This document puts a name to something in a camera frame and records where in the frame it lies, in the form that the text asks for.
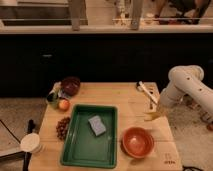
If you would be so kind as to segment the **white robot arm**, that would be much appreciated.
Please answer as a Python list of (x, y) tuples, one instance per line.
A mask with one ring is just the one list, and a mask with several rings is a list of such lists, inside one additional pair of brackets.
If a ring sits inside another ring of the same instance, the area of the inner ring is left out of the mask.
[(160, 93), (157, 105), (159, 115), (165, 115), (184, 95), (189, 95), (205, 111), (201, 116), (203, 121), (213, 124), (213, 89), (202, 82), (204, 70), (198, 65), (175, 66), (168, 78), (169, 83)]

